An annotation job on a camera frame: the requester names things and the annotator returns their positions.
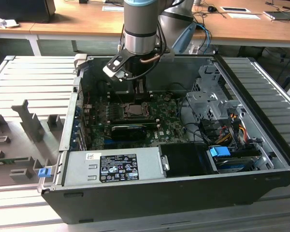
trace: copper tubing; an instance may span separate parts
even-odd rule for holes
[[[141,62],[142,64],[148,64],[148,63],[151,63],[151,62],[153,62],[153,61],[155,61],[155,60],[157,60],[157,59],[159,59],[159,58],[160,58],[160,55],[159,55],[159,54],[155,54],[155,56],[152,57],[152,58],[150,58],[150,59],[145,59],[145,60],[140,59],[140,62]]]

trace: computer mouse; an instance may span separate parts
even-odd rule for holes
[[[217,11],[217,8],[216,8],[215,6],[209,6],[209,7],[207,8],[207,11],[208,11],[209,13],[213,13],[213,12],[216,12],[216,11]]]

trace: desk surface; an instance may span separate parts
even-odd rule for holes
[[[242,7],[251,11],[251,14],[262,14],[263,11],[276,11],[276,8],[265,4],[264,0],[208,0],[214,3],[219,12],[223,12],[220,6]],[[275,0],[275,4],[282,9],[282,6],[289,6],[290,2]],[[194,7],[194,11],[207,12],[207,7]],[[271,21],[266,15],[257,15],[260,19],[240,19],[231,18],[227,14],[207,14],[204,18],[206,28],[213,36],[213,40],[233,40],[233,41],[262,41],[290,43],[290,22]]]
[[[34,25],[34,23],[29,22],[20,22],[18,23],[20,26],[15,28],[0,28],[0,33],[12,33],[12,34],[30,34],[30,29]]]
[[[103,12],[102,3],[88,2],[79,4],[77,0],[54,0],[56,14],[51,23],[21,23],[13,29],[0,29],[0,33],[31,33],[48,35],[89,35],[89,36],[119,36],[122,30],[122,12]],[[275,11],[272,6],[265,5],[264,0],[207,0],[213,3],[220,12],[220,6],[248,8],[252,14],[263,11]],[[290,2],[275,0],[279,7],[290,6]],[[207,5],[194,7],[193,11],[207,12]],[[207,14],[204,18],[206,27],[212,33],[213,40],[290,43],[290,22],[271,21],[265,15],[257,19],[230,18],[227,14]],[[196,31],[194,39],[203,39],[204,33]]]
[[[54,1],[54,19],[48,24],[36,23],[31,34],[120,36],[123,12],[102,11],[102,2]]]

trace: green circuit board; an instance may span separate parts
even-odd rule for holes
[[[164,143],[185,143],[188,141],[177,112],[175,99],[168,94],[156,94],[151,101],[144,102],[150,109],[150,115],[159,119],[159,127],[146,130],[146,138],[137,141],[114,141],[111,137],[113,125],[106,118],[107,109],[119,107],[125,102],[111,102],[100,98],[94,103],[94,123],[91,124],[92,149],[121,149],[152,147]]]

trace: floor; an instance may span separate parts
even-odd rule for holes
[[[74,56],[71,41],[43,40],[39,41],[43,56]],[[90,55],[112,55],[117,52],[117,42],[91,42],[77,41],[80,53]],[[218,52],[223,56],[236,57],[239,52],[238,46],[218,46]],[[254,57],[260,48],[248,47],[245,56]],[[33,56],[32,49],[27,40],[0,39],[0,63],[7,55]],[[290,48],[265,48],[262,56],[257,59],[258,63],[276,80],[283,67],[290,59]],[[286,76],[290,74],[290,64],[280,75],[278,83],[282,84]]]

